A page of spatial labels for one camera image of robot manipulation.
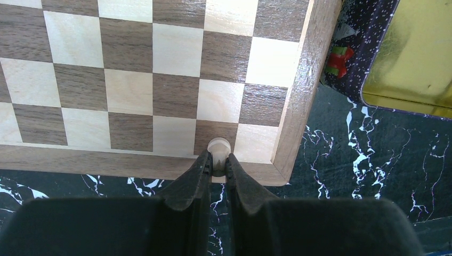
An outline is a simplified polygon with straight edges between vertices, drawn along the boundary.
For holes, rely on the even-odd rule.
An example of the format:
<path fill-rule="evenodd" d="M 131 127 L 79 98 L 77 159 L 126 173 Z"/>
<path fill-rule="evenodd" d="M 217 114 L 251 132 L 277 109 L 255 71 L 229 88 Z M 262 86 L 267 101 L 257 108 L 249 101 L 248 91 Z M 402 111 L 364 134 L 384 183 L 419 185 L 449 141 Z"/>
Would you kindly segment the wooden chess board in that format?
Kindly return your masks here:
<path fill-rule="evenodd" d="M 341 1 L 1 1 L 1 168 L 289 180 Z"/>

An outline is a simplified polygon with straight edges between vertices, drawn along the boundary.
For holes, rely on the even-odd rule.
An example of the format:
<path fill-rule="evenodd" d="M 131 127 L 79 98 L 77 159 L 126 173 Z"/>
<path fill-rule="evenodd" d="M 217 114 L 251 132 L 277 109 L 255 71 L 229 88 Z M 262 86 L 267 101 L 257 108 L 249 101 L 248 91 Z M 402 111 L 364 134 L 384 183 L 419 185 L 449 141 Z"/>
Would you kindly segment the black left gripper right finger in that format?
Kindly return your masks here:
<path fill-rule="evenodd" d="M 272 255 L 266 203 L 277 197 L 247 174 L 232 153 L 225 174 L 233 254 Z"/>

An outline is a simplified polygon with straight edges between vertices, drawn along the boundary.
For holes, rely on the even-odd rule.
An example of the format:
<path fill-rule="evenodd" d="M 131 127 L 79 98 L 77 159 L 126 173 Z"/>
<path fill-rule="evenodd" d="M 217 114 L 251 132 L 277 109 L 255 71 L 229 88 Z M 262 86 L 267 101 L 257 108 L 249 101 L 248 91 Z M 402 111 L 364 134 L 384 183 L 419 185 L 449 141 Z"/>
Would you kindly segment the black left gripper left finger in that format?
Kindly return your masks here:
<path fill-rule="evenodd" d="M 208 255 L 212 155 L 204 150 L 193 165 L 157 195 L 159 243 L 168 255 Z"/>

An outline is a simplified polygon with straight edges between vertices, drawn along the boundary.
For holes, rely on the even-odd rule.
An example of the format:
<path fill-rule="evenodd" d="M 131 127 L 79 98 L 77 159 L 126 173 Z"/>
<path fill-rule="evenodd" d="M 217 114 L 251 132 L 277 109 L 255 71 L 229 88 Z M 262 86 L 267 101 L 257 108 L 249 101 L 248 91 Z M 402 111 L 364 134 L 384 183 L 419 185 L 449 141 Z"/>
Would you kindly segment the empty gold square tin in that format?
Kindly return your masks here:
<path fill-rule="evenodd" d="M 344 1 L 320 81 L 367 107 L 451 120 L 451 1 Z"/>

